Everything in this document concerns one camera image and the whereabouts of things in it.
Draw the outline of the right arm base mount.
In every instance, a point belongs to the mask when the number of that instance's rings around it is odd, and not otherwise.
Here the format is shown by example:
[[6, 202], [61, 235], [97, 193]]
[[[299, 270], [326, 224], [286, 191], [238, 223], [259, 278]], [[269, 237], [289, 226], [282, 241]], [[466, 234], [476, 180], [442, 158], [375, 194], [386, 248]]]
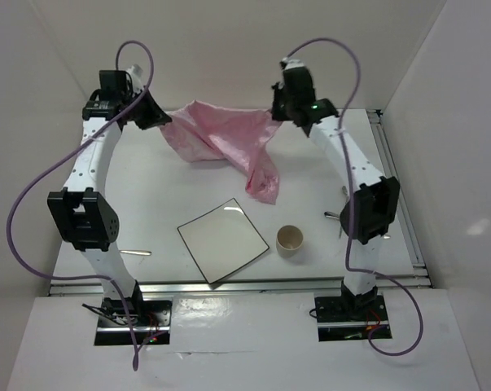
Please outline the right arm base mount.
[[320, 342], [367, 340], [371, 332], [373, 340], [392, 339], [382, 295], [367, 307], [352, 313], [345, 309], [340, 297], [315, 297], [309, 316], [317, 322]]

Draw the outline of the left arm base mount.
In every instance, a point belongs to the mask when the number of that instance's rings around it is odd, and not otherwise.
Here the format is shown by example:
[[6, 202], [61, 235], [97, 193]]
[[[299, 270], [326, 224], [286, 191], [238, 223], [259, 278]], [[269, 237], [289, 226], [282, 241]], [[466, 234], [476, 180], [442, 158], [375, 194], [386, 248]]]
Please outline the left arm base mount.
[[[129, 323], [124, 314], [110, 314], [105, 305], [93, 306], [83, 303], [81, 306], [97, 316], [95, 346], [132, 345]], [[138, 345], [143, 342], [147, 345], [168, 345], [172, 314], [172, 300], [144, 301], [142, 314], [130, 316]]]

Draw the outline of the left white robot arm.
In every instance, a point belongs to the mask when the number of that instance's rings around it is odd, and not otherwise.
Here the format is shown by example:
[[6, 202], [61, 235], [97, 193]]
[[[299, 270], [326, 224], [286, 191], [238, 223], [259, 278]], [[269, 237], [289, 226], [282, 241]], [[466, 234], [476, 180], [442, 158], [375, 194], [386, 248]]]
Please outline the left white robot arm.
[[144, 318], [146, 306], [116, 244], [121, 224], [104, 196], [107, 172], [127, 123], [148, 130], [168, 124], [171, 118], [144, 90], [137, 64], [125, 71], [102, 70], [99, 82], [82, 109], [83, 149], [62, 190], [50, 192], [47, 204], [63, 241], [100, 275], [103, 308], [134, 325]]

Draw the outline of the pink satin cloth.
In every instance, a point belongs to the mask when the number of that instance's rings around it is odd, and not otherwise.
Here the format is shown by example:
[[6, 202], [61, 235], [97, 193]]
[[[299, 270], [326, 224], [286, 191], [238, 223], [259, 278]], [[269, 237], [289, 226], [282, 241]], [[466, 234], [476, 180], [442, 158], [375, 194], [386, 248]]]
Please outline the pink satin cloth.
[[186, 162], [227, 160], [247, 177], [245, 191], [263, 204], [275, 204], [278, 169], [266, 151], [282, 125], [266, 109], [236, 109], [194, 100], [169, 113], [159, 127], [167, 144]]

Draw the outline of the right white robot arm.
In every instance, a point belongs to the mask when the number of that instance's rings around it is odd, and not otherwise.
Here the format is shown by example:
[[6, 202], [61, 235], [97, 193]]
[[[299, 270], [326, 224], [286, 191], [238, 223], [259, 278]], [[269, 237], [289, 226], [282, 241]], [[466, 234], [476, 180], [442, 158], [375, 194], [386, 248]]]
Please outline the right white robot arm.
[[377, 296], [375, 270], [384, 236], [396, 217], [400, 183], [369, 162], [333, 103], [317, 98], [311, 73], [302, 62], [285, 59], [281, 69], [283, 79], [272, 87], [272, 117], [301, 128], [325, 153], [347, 189], [340, 213], [348, 237], [340, 310], [348, 319], [359, 319]]

